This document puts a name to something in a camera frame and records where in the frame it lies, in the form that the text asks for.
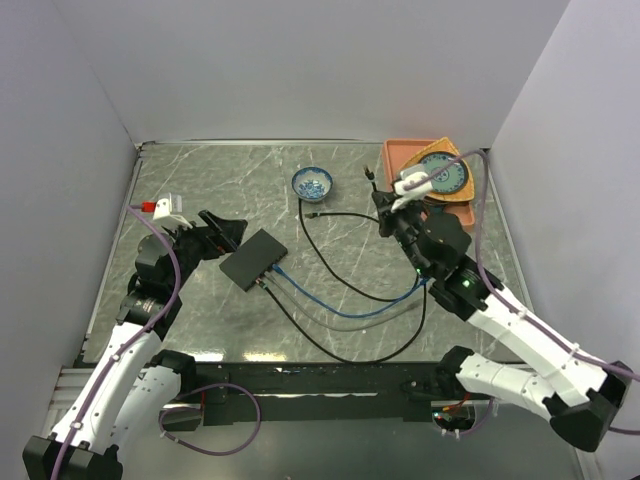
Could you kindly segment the black network switch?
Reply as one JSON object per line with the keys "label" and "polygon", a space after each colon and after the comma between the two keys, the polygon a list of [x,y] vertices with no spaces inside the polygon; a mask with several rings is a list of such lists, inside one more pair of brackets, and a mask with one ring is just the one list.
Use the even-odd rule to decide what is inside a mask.
{"label": "black network switch", "polygon": [[288,254],[288,249],[266,230],[260,229],[220,263],[219,268],[244,292]]}

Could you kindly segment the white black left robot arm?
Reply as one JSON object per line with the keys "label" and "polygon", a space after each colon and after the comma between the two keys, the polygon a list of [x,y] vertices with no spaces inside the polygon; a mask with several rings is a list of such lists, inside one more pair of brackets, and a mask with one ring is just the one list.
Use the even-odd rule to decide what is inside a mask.
{"label": "white black left robot arm", "polygon": [[198,389],[196,361],[161,344],[198,265],[237,249],[248,225],[207,210],[201,225],[157,212],[138,244],[135,272],[104,352],[67,413],[22,458],[30,479],[119,479],[125,451],[171,400]]}

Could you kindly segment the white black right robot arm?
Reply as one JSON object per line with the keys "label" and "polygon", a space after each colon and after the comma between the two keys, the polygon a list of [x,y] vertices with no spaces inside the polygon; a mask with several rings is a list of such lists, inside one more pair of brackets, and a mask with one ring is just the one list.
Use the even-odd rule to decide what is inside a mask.
{"label": "white black right robot arm", "polygon": [[400,208],[399,196],[375,191],[379,233],[394,237],[417,273],[430,281],[436,303],[488,333],[525,364],[496,363],[465,347],[440,361],[437,386],[446,397],[465,392],[516,405],[546,420],[571,446],[594,452],[623,406],[636,374],[607,363],[549,327],[467,250],[470,235],[449,213],[423,214],[418,201]]}

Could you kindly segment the teal round patterned plate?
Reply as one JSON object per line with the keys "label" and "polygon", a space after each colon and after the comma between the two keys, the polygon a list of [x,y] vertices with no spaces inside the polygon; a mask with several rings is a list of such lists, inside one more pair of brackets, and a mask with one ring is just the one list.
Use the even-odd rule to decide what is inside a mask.
{"label": "teal round patterned plate", "polygon": [[[422,156],[419,163],[422,164],[429,176],[439,169],[444,168],[454,158],[455,154],[440,151]],[[434,192],[437,194],[454,194],[462,190],[469,180],[469,172],[466,165],[460,161],[439,173],[432,180]]]}

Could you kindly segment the pink plastic tray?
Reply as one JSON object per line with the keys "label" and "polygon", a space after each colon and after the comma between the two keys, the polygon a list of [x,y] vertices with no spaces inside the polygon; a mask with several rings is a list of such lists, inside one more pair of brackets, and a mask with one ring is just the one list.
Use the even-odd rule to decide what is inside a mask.
{"label": "pink plastic tray", "polygon": [[[384,172],[386,185],[388,190],[392,190],[392,183],[399,176],[399,173],[407,157],[411,153],[411,140],[422,139],[389,139],[386,140],[382,147],[382,158],[384,164]],[[428,197],[424,198],[424,204],[428,213],[443,211],[451,213],[458,217],[465,231],[471,232],[475,225],[475,215],[470,202],[463,203],[446,203],[435,201]]]}

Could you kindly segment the yellow triangular woven plate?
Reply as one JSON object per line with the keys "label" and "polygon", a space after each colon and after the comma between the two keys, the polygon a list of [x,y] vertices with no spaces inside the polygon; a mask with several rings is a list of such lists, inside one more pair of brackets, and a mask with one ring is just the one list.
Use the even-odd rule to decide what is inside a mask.
{"label": "yellow triangular woven plate", "polygon": [[[437,140],[411,140],[411,153],[401,169],[417,164],[425,167],[428,175],[444,168],[457,155],[458,148],[448,137]],[[437,174],[432,180],[432,191],[428,197],[440,202],[470,202],[475,197],[475,184],[470,167],[465,160],[460,160],[448,169]]]}

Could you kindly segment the blue white porcelain bowl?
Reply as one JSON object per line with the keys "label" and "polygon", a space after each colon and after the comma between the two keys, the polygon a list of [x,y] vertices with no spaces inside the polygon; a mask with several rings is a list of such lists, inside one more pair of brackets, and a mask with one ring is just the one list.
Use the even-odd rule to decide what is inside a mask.
{"label": "blue white porcelain bowl", "polygon": [[291,179],[291,186],[297,197],[308,203],[319,203],[331,192],[334,185],[332,176],[320,167],[305,167],[298,170]]}

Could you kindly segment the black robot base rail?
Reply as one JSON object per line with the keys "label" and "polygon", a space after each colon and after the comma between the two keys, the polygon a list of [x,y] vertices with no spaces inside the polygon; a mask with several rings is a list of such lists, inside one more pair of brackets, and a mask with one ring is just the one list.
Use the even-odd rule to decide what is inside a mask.
{"label": "black robot base rail", "polygon": [[255,419],[429,422],[437,403],[476,398],[433,362],[198,362],[163,350],[150,363],[178,375],[173,401],[197,406],[206,426]]}

